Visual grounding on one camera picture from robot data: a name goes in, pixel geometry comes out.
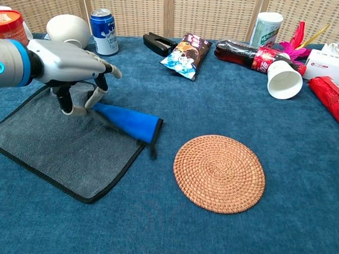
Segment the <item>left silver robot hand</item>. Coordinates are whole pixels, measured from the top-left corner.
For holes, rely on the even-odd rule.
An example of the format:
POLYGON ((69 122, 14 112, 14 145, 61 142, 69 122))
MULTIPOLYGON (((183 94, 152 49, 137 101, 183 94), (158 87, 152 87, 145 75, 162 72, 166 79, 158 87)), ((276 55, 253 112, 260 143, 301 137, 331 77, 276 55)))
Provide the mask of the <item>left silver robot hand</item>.
POLYGON ((42 64, 42 68, 34 74, 33 78, 51 87, 65 115, 86 115, 88 109, 93 108, 108 91, 106 74, 110 73, 116 78, 122 78, 122 72, 117 66, 71 43, 33 39, 27 49, 35 53, 42 64), (71 86, 89 79, 95 80, 95 90, 87 98, 83 107, 73 105, 71 86))

